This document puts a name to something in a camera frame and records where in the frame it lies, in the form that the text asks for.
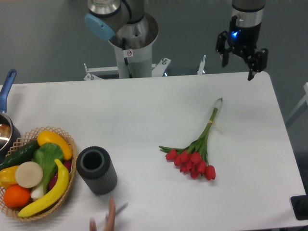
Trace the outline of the blurred human hand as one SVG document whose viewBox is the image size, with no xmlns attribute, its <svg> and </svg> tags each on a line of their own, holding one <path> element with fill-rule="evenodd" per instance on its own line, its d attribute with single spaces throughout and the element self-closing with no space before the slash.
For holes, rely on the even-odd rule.
<svg viewBox="0 0 308 231">
<path fill-rule="evenodd" d="M 115 230 L 115 217 L 116 217 L 116 206 L 114 198 L 109 200 L 109 212 L 105 217 L 104 226 L 98 226 L 95 219 L 91 218 L 89 223 L 90 231 L 114 231 Z"/>
</svg>

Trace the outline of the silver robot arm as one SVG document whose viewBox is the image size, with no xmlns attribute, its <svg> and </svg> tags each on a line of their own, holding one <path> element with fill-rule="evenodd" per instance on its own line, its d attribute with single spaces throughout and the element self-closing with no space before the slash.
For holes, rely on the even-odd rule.
<svg viewBox="0 0 308 231">
<path fill-rule="evenodd" d="M 242 58 L 249 68 L 249 81 L 267 67 L 268 49 L 257 48 L 264 8 L 264 0 L 233 0 L 229 29 L 217 37 L 215 50 L 222 66 L 228 64 L 230 53 Z"/>
</svg>

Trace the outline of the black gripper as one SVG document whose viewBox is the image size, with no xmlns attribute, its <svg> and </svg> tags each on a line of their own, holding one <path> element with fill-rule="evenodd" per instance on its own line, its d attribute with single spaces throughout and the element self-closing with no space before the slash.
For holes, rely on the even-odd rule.
<svg viewBox="0 0 308 231">
<path fill-rule="evenodd" d="M 238 56 L 246 56 L 246 64 L 248 65 L 248 81 L 251 81 L 257 73 L 262 72 L 267 67 L 268 49 L 256 49 L 257 40 L 261 28 L 261 23 L 253 26 L 241 26 L 240 16 L 231 17 L 229 33 L 223 31 L 218 34 L 216 42 L 216 52 L 220 54 L 222 59 L 222 67 L 229 63 L 230 48 L 226 48 L 226 42 L 232 48 L 232 52 Z"/>
</svg>

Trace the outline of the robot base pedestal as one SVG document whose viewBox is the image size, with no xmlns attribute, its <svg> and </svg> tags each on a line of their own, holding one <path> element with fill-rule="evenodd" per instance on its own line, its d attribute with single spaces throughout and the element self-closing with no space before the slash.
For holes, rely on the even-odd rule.
<svg viewBox="0 0 308 231">
<path fill-rule="evenodd" d="M 166 76 L 170 59 L 152 63 L 158 24 L 144 11 L 144 1 L 89 0 L 87 6 L 85 24 L 93 34 L 113 46 L 119 78 Z"/>
</svg>

